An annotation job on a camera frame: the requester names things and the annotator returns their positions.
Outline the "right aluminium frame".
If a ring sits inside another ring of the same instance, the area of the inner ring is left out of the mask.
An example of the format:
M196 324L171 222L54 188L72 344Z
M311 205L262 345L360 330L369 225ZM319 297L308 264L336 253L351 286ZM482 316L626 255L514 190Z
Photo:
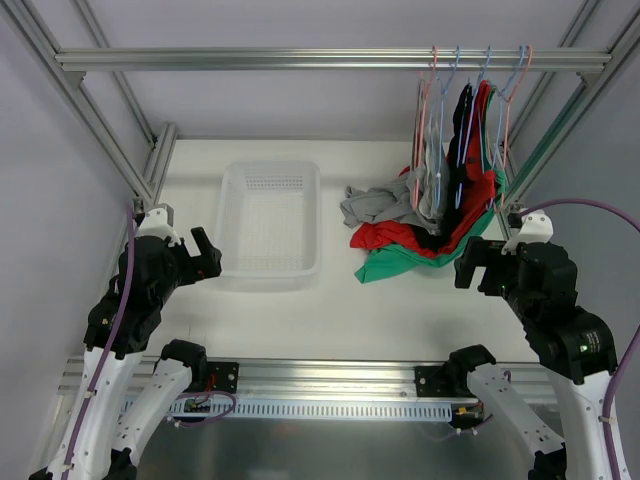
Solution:
M558 46L578 50L601 41L608 55L602 69L543 73L536 80L511 128L505 206L497 214L503 238L510 237L507 215L520 206L543 170L587 120L615 82L639 56L637 1L584 1Z

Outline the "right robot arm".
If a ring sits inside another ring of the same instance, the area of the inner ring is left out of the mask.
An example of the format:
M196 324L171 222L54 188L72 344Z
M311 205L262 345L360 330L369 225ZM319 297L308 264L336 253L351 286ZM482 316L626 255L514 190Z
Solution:
M472 238L455 262L458 289L475 270L478 290L502 298L521 322L525 339L551 384L561 417L555 433L515 391L482 345L450 354L443 370L456 395L473 395L529 459L531 479L627 479L619 427L613 418L615 382L623 369L613 335L577 304L577 266L552 243L518 245Z

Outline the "grey tank top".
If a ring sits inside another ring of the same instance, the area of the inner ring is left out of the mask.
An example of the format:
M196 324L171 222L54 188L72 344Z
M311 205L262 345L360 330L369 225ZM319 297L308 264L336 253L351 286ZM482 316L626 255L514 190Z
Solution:
M398 179L382 185L374 186L368 190L359 190L352 186L345 189L345 199L340 203L343 214L343 223L354 228L360 224L377 224L383 221L396 221L402 224L421 227L432 235L441 234L441 224L447 207L446 187L449 180L449 167L447 166L446 153L442 171L442 199L438 212L432 208L431 193L432 170L425 163L425 143L423 158L420 168L417 170L421 179L419 206L412 207L412 194L414 193L414 177L412 172L412 157L414 151L414 132L412 143L412 155L409 171L400 175Z

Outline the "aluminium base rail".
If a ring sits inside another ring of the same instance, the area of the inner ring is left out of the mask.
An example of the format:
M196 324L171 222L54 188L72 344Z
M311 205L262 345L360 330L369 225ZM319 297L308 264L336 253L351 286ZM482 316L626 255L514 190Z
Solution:
M145 356L135 367L126 392L142 390L153 375L158 358ZM238 398L286 400L409 401L417 398L416 371L435 372L441 362L338 361L209 358L213 370L234 373ZM500 364L511 373L511 386L525 401L555 403L542 367L533 363ZM77 393L83 376L82 357L71 357L62 374L58 394Z

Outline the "black tank top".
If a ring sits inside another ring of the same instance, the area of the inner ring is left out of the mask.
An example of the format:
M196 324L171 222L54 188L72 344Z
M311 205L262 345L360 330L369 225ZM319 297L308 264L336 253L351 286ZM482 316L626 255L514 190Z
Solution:
M459 230L463 222L464 213L462 206L456 206L456 193L460 182L467 180L465 166L459 156L464 149L464 130L468 125L471 102L472 86L467 83L460 93L452 117L454 135L450 141L446 156L447 166L449 167L449 180L447 182L447 207L441 224L441 234L416 233L419 246L427 250L427 256L430 258L452 253L462 238L462 233L459 233Z

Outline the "blue hanger right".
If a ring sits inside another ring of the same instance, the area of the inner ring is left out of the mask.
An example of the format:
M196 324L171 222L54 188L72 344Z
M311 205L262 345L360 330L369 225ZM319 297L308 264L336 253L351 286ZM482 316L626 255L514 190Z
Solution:
M516 67L510 74L503 88L496 91L499 97L499 116L491 157L491 166L495 170L506 170L506 154L501 150L501 143L508 140L511 106L524 77L529 71L530 64L531 47L529 45L521 45Z

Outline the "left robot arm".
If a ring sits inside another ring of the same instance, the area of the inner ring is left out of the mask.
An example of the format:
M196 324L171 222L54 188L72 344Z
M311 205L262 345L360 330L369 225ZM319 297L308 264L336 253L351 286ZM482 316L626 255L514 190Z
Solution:
M170 296L222 272L221 253L204 229L195 227L191 235L199 249L196 256L169 236L129 237L118 274L88 316L81 383L60 445L32 478L135 478L142 453L171 405L182 393L204 389L205 348L173 340L163 347L133 405L121 409Z

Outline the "aluminium frame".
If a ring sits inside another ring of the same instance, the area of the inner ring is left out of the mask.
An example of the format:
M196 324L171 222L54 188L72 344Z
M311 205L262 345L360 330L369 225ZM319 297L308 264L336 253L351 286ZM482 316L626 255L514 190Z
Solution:
M584 1L558 46L578 50L601 41L608 55L602 69L543 73L536 80L511 128L505 206L497 214L503 238L510 237L507 215L520 206L543 170L587 120L615 82L639 56L637 1Z
M32 2L3 1L1 17L35 59L45 77L106 154L135 196L142 198L148 206L158 203L178 139L177 126L166 123L160 132L155 134L124 75L113 75L113 82L122 97L122 102L130 110L147 143L148 158L144 168L139 169L124 151L115 131L85 86L86 74L65 72L56 60L56 55L61 53L62 49Z

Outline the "white plastic basket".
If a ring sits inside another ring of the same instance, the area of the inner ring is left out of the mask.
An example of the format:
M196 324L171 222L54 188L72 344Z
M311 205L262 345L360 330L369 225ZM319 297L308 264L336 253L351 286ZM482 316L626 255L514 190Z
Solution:
M227 167L213 243L222 289L303 290L321 264L320 171L309 161L241 161Z

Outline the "pink hanger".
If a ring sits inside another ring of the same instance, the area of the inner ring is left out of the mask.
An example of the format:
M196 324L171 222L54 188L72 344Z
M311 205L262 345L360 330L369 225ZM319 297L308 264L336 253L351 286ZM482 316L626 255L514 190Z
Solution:
M517 68L510 75L504 88L500 92L501 110L499 117L499 129L502 136L496 137L495 148L498 148L499 140L502 140L501 156L499 158L499 170L502 173L507 172L508 153L511 140L511 111L520 86L527 76L533 59L534 50L531 45L522 45L520 48L520 57Z
M416 108L416 117L415 117L415 128L414 128L414 151L412 157L412 172L415 174L414 177L414 193L412 194L412 207L417 209L419 206L419 194L420 194L420 185L421 179L418 176L417 170L421 166L422 158L423 158L423 148L424 148L424 128L425 128L425 120L426 120L426 112L427 105L429 100L429 94L431 90L431 86L433 80L437 73L437 63L438 63L438 47L436 45L432 46L432 64L431 70L428 78L424 77L423 73L420 73L420 81L418 85L418 102Z

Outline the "blue hanger with black top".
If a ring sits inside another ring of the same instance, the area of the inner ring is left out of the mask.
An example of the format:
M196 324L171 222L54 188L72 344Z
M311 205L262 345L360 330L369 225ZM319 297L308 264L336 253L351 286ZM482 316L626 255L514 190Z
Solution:
M481 71L477 76L475 86L471 89L471 99L469 102L468 114L463 116L462 118L462 128L460 132L460 142L459 142L458 157L457 157L457 163L456 163L456 173L459 175L458 183L455 189L455 197L454 197L454 206L456 209L459 209L462 203L462 194L463 194L463 188L465 183L465 178L463 177L463 175L466 173L466 161L467 161L469 145L471 143L471 135L473 133L473 121L474 121L474 114L476 110L478 91L484 79L486 70L490 64L492 54L493 54L493 48L491 45L489 45L486 52L486 59L484 62L484 66L481 68Z

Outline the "white tank top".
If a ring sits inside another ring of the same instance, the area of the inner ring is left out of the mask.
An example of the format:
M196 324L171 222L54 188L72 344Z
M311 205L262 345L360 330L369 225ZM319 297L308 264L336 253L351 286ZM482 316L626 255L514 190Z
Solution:
M444 162L445 157L442 139L445 107L446 96L438 89L435 98L429 101L427 124L424 128L425 163L433 172Z

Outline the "aluminium hanging rail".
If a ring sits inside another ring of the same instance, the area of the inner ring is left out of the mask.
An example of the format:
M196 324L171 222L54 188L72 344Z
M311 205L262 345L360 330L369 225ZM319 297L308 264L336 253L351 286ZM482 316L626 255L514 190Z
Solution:
M600 72L613 55L604 50L430 48L78 48L54 55L67 72L403 70Z

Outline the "left aluminium frame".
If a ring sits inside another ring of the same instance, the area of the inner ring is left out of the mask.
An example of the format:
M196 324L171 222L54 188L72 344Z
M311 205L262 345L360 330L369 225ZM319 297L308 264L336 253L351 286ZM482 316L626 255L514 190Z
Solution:
M155 134L124 75L113 75L113 82L122 97L122 102L130 110L147 143L148 158L144 168L139 169L124 151L115 131L85 86L86 74L65 72L56 60L56 55L61 53L62 49L32 2L3 1L1 17L35 59L45 77L106 154L135 196L142 198L148 206L158 203L178 139L177 126L166 123L160 132Z

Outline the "light blue hanger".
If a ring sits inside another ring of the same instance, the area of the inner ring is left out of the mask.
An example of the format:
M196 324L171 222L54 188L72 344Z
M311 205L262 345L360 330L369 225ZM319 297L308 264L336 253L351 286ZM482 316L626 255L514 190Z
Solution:
M451 73L446 81L443 81L439 75L436 75L436 79L439 85L439 99L436 102L436 114L435 125L430 130L430 147L431 147L431 160L432 160L432 180L430 185L432 187L431 200L432 208L435 212L439 211L441 199L442 199L442 184L443 184L443 128L444 128L444 110L445 103L448 96L450 84L455 77L460 61L460 46L455 49L455 60L451 64Z

